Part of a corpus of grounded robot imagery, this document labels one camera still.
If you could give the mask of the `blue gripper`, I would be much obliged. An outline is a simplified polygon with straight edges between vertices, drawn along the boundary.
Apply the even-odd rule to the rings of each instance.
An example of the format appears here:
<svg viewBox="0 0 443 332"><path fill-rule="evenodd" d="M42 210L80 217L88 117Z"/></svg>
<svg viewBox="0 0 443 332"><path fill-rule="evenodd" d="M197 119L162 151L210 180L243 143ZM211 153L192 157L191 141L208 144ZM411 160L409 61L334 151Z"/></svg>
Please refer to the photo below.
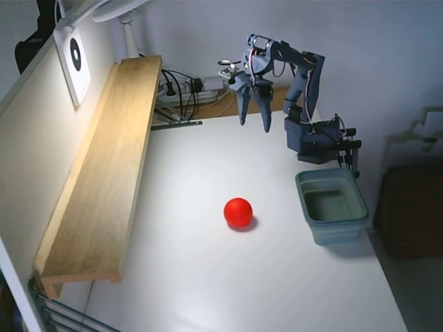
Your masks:
<svg viewBox="0 0 443 332"><path fill-rule="evenodd" d="M254 97L262 116L264 132L271 128L271 101L273 99L273 82L261 76L252 78L245 71L236 72L230 77L230 88L237 95L239 123L246 123L246 115L251 97Z"/></svg>

